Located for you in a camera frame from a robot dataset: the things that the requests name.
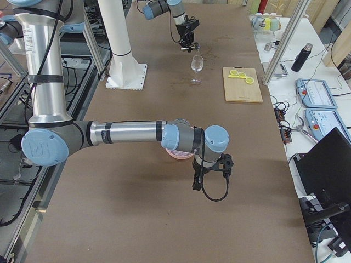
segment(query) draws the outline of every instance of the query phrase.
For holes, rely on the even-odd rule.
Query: label on robot arm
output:
[[[26,54],[33,54],[34,50],[34,39],[32,30],[27,28],[23,29],[24,45],[26,47]]]

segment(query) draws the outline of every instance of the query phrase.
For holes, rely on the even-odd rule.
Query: thermos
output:
[[[305,45],[305,47],[300,51],[300,54],[298,54],[298,56],[296,57],[296,60],[291,67],[292,71],[300,71],[303,64],[306,62],[306,59],[308,58],[309,54],[311,54],[312,47],[313,45],[310,43],[307,43]]]

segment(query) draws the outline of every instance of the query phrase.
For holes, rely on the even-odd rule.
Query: wooden cutting board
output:
[[[247,84],[243,78],[228,78],[229,71],[235,69],[254,78],[253,84]],[[223,82],[226,101],[263,102],[254,68],[223,68]]]

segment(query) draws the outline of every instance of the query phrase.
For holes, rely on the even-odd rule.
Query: silver metal tube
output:
[[[98,44],[95,40],[92,28],[90,27],[89,19],[85,10],[84,10],[84,23],[85,23],[85,28],[83,31],[83,35],[87,41],[90,53],[92,53],[93,60],[98,69],[98,72],[101,75],[104,72],[104,63],[101,58],[101,54],[98,49]]]
[[[28,73],[36,75],[50,42],[55,18],[35,14],[16,14],[24,32]],[[63,23],[58,22],[55,37],[46,58],[42,75],[62,76],[61,48],[59,29]],[[38,83],[32,92],[33,116],[30,123],[55,123],[70,121],[67,114],[65,89],[63,83]]]
[[[268,85],[269,82],[271,81],[273,74],[280,63],[280,60],[282,56],[284,55],[284,52],[289,45],[289,42],[298,26],[300,23],[301,18],[306,12],[306,9],[309,5],[311,0],[300,0],[290,18],[290,21],[288,25],[286,26],[286,30],[281,38],[281,41],[278,45],[278,48],[276,52],[274,53],[271,62],[269,63],[269,66],[263,76],[263,84]]]
[[[166,125],[161,123],[161,132]],[[93,145],[115,142],[157,141],[156,122],[93,122],[90,127],[90,139]]]
[[[3,56],[4,60],[10,65],[10,67],[16,73],[16,75],[23,78],[27,74],[27,71],[22,67],[22,65],[18,62],[15,56],[10,52],[10,50],[2,41],[0,41],[0,54],[1,56]]]

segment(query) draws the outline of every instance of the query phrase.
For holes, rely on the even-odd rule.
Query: black monitor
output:
[[[306,194],[314,193],[323,209],[351,205],[351,144],[337,128],[295,163]],[[351,251],[351,211],[330,220]]]

